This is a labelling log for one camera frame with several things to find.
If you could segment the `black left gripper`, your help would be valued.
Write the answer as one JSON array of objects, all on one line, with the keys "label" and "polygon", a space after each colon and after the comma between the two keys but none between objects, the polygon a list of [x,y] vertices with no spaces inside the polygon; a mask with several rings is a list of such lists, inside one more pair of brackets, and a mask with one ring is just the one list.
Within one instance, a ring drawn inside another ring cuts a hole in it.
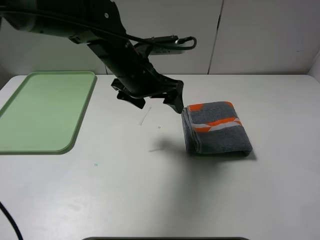
[{"label": "black left gripper", "polygon": [[87,46],[127,91],[127,94],[119,91],[118,100],[143,109],[146,104],[144,97],[166,93],[163,104],[171,107],[177,114],[182,113],[184,83],[158,73],[153,65],[135,50],[130,41],[97,40]]}]

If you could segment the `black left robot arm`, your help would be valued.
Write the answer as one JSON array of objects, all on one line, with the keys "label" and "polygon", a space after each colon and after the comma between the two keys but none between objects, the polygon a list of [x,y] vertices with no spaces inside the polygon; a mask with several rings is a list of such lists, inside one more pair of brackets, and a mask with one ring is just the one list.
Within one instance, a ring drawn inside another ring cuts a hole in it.
[{"label": "black left robot arm", "polygon": [[158,73],[148,59],[156,48],[175,50],[179,39],[128,35],[114,1],[3,0],[0,16],[18,31],[87,45],[115,75],[111,87],[119,100],[142,109],[146,98],[163,99],[182,112],[183,82]]}]

